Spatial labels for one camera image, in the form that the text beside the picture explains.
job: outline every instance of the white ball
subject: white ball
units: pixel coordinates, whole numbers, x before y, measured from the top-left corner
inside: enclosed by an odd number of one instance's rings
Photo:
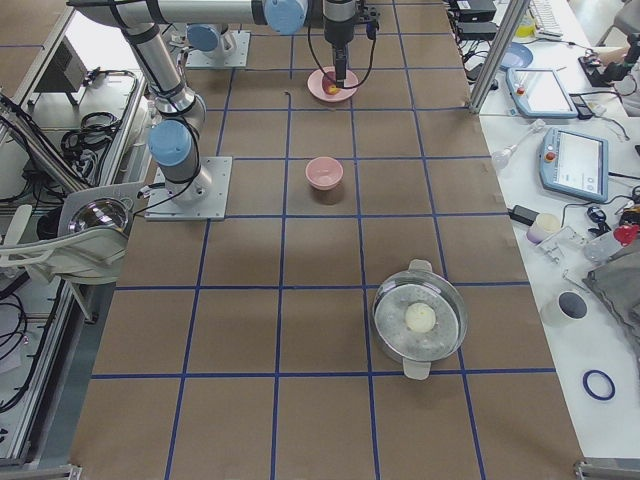
[[[404,321],[411,331],[427,333],[436,325],[436,312],[426,303],[414,303],[404,313]]]

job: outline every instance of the blue ring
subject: blue ring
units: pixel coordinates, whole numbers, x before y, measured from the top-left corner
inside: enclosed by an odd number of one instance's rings
[[[591,390],[591,387],[589,386],[589,377],[591,377],[591,375],[593,374],[600,375],[609,383],[609,387],[611,388],[611,391],[609,392],[608,395],[606,396],[598,395],[593,390]],[[586,392],[589,394],[591,398],[595,398],[596,400],[600,400],[602,402],[611,400],[616,395],[615,383],[613,383],[613,380],[611,380],[611,377],[606,373],[604,373],[602,370],[589,370],[588,372],[586,372],[582,377],[582,386],[584,387],[584,389],[586,390]]]

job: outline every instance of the yellow bottle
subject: yellow bottle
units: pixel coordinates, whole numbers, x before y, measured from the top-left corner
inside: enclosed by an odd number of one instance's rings
[[[533,35],[536,29],[536,24],[531,18],[531,14],[529,12],[524,12],[522,15],[522,20],[520,20],[520,25],[516,30],[516,37],[530,37]]]

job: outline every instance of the white table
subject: white table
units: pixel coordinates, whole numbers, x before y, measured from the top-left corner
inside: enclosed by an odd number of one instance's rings
[[[588,40],[565,0],[550,0],[556,19],[565,33],[563,39],[589,46]],[[498,4],[498,16],[505,5]],[[569,93],[593,90],[584,76],[577,58],[585,49],[564,43],[539,41],[527,45],[534,54],[532,68],[554,68]],[[504,73],[498,74],[499,90],[491,92],[482,107],[480,120],[489,146],[494,152],[518,141],[533,119],[513,115],[515,104],[509,98]],[[640,144],[640,118],[628,118],[614,95],[587,97],[606,108],[604,116],[613,117],[626,128],[631,140],[621,141],[620,130],[605,120],[593,118],[587,121],[547,120],[550,126],[559,126],[609,141],[610,170],[640,176],[640,156],[634,145]],[[498,179],[507,206],[519,204],[538,212],[553,213],[559,218],[567,203],[579,203],[575,199],[542,188],[538,174],[537,153],[544,132],[527,138],[502,170]],[[629,194],[630,187],[640,181],[611,179],[609,198]],[[615,211],[625,203],[624,199],[603,207],[610,223],[615,223]],[[566,224],[587,237],[587,229],[594,226],[586,217],[586,207],[568,208]],[[565,260],[554,264],[544,253],[527,240],[527,227],[513,222],[518,246],[531,282],[538,308],[546,305],[558,292],[567,289],[579,291],[585,298],[589,313],[578,324],[554,327],[544,324],[547,341],[562,384],[569,412],[582,451],[591,458],[640,458],[640,373],[635,356],[622,328],[600,301],[590,293],[579,290],[562,276],[569,270],[569,278],[581,284],[581,279],[595,265],[587,260],[579,249],[564,247]],[[587,395],[582,386],[584,373],[591,369],[606,372],[615,382],[616,395],[607,402]],[[597,387],[596,378],[592,385]]]

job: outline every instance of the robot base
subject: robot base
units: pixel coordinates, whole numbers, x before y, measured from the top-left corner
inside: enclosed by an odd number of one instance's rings
[[[186,68],[190,70],[223,70],[228,68],[244,68],[249,56],[249,39],[251,34],[245,30],[231,32],[235,37],[236,49],[229,55],[219,58],[206,56],[200,50],[193,50],[187,58]]]
[[[229,194],[229,180],[231,179],[231,157],[202,157],[201,168],[207,170],[213,179],[209,193],[193,203],[180,204],[169,200],[162,205],[152,207],[145,212],[145,218],[150,221],[181,221],[181,220],[224,220]],[[154,182],[164,182],[164,175],[158,168]],[[170,197],[166,189],[152,190],[149,204],[159,203]]]

